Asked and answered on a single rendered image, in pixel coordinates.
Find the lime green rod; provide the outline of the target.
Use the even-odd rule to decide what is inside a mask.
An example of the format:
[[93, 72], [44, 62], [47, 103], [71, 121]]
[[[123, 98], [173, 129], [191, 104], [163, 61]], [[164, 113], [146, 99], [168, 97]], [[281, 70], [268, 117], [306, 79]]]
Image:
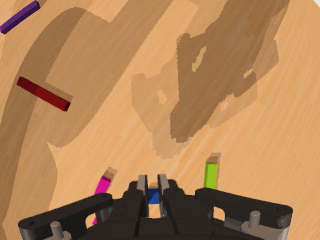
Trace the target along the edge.
[[217, 175], [217, 163], [205, 162], [204, 187], [215, 189]]

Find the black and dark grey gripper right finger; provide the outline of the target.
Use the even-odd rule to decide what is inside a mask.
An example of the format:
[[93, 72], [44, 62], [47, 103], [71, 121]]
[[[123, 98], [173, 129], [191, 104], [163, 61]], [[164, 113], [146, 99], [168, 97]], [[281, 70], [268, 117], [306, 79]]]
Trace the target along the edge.
[[[186, 195], [176, 180], [167, 179], [166, 174], [157, 177], [160, 216], [170, 216], [175, 234], [214, 235], [214, 222], [264, 240], [287, 239], [293, 214], [288, 205], [207, 187], [195, 190], [195, 195]], [[214, 218], [213, 206], [224, 211], [224, 221]]]

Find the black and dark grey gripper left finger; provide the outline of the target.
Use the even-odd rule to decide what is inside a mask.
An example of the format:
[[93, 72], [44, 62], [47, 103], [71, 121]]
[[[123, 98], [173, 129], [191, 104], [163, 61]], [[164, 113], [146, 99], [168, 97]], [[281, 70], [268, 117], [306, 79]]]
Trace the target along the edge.
[[[87, 228], [86, 218], [94, 213], [97, 224]], [[99, 228], [100, 240], [113, 240], [137, 237], [141, 217], [149, 218], [147, 175], [130, 182], [122, 198], [98, 193], [22, 219], [18, 227], [23, 240], [76, 240]]]

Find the small blue block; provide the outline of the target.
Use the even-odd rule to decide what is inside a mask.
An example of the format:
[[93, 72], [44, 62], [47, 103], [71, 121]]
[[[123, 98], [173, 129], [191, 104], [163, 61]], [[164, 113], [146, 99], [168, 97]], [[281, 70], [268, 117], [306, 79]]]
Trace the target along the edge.
[[149, 204], [159, 204], [158, 188], [148, 189]]

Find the dark purple rod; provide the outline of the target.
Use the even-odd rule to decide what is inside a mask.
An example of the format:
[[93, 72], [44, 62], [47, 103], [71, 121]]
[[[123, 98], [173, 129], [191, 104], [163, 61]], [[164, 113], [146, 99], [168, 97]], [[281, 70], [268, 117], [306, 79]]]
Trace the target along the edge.
[[38, 1], [37, 0], [33, 1], [32, 3], [24, 7], [22, 10], [20, 10], [18, 13], [16, 13], [14, 16], [12, 16], [4, 24], [2, 24], [0, 26], [1, 33], [5, 35], [11, 29], [13, 29], [16, 25], [18, 25], [20, 22], [25, 20], [27, 17], [29, 17], [39, 9], [41, 8]]

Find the dark red rod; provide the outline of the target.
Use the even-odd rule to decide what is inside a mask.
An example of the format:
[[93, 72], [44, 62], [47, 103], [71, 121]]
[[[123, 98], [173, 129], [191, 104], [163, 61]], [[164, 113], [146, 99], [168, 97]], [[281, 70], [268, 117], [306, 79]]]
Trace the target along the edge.
[[70, 106], [69, 101], [53, 94], [52, 92], [40, 87], [39, 85], [29, 81], [24, 77], [20, 76], [16, 85], [48, 102], [49, 104], [59, 108], [62, 111], [67, 111]]

